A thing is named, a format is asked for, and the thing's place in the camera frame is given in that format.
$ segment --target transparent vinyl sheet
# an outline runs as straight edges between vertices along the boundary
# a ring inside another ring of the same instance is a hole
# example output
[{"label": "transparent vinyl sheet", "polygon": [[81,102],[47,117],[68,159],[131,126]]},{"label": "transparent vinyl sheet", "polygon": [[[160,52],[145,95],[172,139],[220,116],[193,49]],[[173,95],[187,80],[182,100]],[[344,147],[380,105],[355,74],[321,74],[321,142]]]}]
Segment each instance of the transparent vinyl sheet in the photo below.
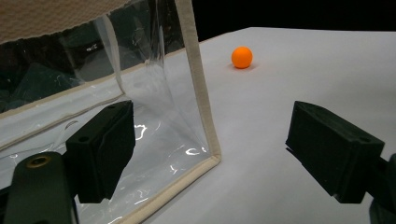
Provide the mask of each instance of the transparent vinyl sheet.
[{"label": "transparent vinyl sheet", "polygon": [[10,185],[18,162],[43,151],[65,153],[73,133],[125,100],[134,103],[134,155],[110,200],[84,204],[76,197],[81,223],[121,220],[211,156],[174,2],[133,1],[0,50],[1,121],[7,121],[1,130],[8,125],[21,137],[0,151],[0,188]]}]

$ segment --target transparent plastic bag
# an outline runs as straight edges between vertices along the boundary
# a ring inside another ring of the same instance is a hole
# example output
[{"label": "transparent plastic bag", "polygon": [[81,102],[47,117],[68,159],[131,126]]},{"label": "transparent plastic bag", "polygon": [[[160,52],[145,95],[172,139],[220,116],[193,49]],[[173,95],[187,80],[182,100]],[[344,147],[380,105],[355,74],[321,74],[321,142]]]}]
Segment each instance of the transparent plastic bag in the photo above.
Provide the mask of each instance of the transparent plastic bag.
[{"label": "transparent plastic bag", "polygon": [[28,156],[65,153],[107,105],[134,103],[134,155],[110,200],[76,197],[80,223],[141,222],[220,160],[191,2],[112,4],[77,24],[0,36],[0,188]]}]

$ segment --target dark background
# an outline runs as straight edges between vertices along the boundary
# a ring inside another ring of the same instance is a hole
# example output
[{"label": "dark background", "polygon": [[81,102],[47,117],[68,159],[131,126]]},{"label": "dark background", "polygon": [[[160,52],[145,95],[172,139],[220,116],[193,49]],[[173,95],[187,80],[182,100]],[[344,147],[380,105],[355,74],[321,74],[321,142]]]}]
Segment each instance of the dark background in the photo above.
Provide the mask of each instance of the dark background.
[{"label": "dark background", "polygon": [[192,0],[200,41],[248,27],[396,31],[396,0]]}]

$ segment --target small orange sphere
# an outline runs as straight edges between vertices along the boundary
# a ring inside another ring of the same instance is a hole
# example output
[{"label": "small orange sphere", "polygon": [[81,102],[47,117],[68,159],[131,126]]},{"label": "small orange sphere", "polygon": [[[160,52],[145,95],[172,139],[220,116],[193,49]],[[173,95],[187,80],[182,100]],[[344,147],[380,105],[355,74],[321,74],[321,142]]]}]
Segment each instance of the small orange sphere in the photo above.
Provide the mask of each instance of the small orange sphere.
[{"label": "small orange sphere", "polygon": [[250,66],[253,60],[253,53],[247,47],[238,47],[233,51],[231,55],[231,61],[233,61],[233,66],[236,68],[247,68]]}]

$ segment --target white surface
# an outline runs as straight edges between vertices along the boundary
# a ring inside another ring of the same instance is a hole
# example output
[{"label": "white surface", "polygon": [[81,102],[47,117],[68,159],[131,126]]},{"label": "white surface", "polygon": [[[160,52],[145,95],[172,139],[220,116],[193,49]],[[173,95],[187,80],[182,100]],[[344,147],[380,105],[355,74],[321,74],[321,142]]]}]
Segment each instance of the white surface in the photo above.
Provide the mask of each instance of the white surface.
[{"label": "white surface", "polygon": [[[234,69],[231,53],[252,49]],[[396,33],[248,28],[200,44],[222,162],[145,223],[370,223],[285,148],[294,101],[323,106],[396,153]]]}]

